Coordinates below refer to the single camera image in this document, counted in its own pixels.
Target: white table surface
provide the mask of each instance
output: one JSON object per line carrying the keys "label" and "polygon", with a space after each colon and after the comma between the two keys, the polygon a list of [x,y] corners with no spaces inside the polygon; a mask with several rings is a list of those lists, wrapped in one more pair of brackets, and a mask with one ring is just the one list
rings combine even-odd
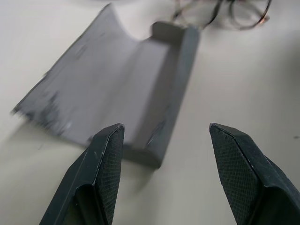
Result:
{"label": "white table surface", "polygon": [[[82,149],[11,109],[107,4],[0,0],[0,224],[35,225]],[[128,32],[146,38],[172,0],[115,0]],[[235,127],[300,189],[300,1],[274,0],[250,31],[212,25],[198,55],[163,166],[124,161],[114,225],[236,224],[219,181],[209,124]]]}

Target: gray plastic part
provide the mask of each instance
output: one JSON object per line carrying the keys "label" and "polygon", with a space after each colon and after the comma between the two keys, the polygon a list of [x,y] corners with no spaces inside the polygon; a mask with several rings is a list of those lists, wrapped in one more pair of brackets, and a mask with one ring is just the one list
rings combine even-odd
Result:
{"label": "gray plastic part", "polygon": [[125,124],[124,157],[159,168],[191,73],[199,33],[165,22],[130,37],[107,5],[14,108],[51,134],[88,146]]}

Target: tangled wire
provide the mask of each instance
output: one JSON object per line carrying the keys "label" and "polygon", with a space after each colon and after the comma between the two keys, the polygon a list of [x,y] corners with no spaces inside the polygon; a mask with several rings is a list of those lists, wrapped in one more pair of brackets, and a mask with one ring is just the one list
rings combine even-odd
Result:
{"label": "tangled wire", "polygon": [[[192,0],[190,3],[186,4],[185,6],[181,6],[181,0],[176,0],[176,11],[175,13],[173,14],[173,17],[172,17],[172,21],[175,21],[177,20],[178,18],[181,18],[182,21],[184,22],[184,24],[186,26],[188,25],[192,25],[192,26],[196,26],[198,29],[201,29],[203,30],[204,28],[206,28],[208,25],[210,25],[217,17],[219,11],[220,11],[220,8],[221,8],[221,5],[222,3],[225,1],[225,0],[217,0],[215,6],[214,6],[214,9],[212,11],[212,14],[211,14],[211,17],[210,17],[210,20],[204,24],[204,25],[197,25],[197,24],[192,24],[192,23],[189,23],[184,15],[183,15],[183,12],[185,12],[186,10],[192,8],[197,2],[199,2],[201,0]],[[236,2],[248,2],[250,0],[227,0],[229,1],[229,7],[228,7],[228,15],[229,15],[229,18],[230,18],[230,21],[232,23],[232,25],[238,29],[238,30],[249,30],[249,29],[252,29],[254,27],[256,27],[257,25],[260,25],[260,24],[263,24],[265,22],[267,22],[270,17],[267,15],[267,12],[270,8],[270,5],[271,5],[271,2],[272,0],[267,0],[267,6],[265,8],[265,11],[260,11],[257,7],[255,7],[254,5],[251,5],[251,9],[254,13],[256,13],[258,16],[259,16],[259,19],[257,22],[255,22],[254,24],[252,25],[242,25],[240,24],[237,19],[236,19],[236,16],[234,15],[234,12],[233,12],[233,6]]]}

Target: curved gray piece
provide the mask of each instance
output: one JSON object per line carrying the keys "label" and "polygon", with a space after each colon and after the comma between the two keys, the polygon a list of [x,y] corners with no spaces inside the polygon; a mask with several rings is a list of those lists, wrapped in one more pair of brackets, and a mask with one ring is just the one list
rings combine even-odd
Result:
{"label": "curved gray piece", "polygon": [[157,22],[138,41],[107,5],[14,108],[50,133],[83,146],[124,123],[124,156],[160,167],[197,49],[199,34]]}

